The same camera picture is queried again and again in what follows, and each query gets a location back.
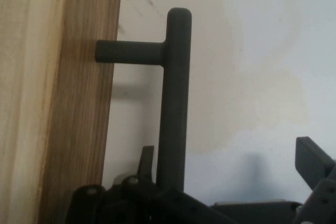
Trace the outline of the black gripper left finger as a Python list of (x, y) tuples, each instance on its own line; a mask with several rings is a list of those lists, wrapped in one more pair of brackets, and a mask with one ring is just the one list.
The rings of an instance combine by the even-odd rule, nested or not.
[(210, 207), (152, 181), (153, 146), (142, 149), (138, 172), (106, 190), (99, 185), (77, 189), (66, 223), (217, 223)]

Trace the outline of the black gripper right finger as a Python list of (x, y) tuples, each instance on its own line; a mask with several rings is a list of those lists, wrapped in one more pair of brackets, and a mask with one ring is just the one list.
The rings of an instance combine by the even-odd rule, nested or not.
[(312, 189), (294, 223), (335, 223), (335, 160), (311, 138), (296, 139), (295, 168)]

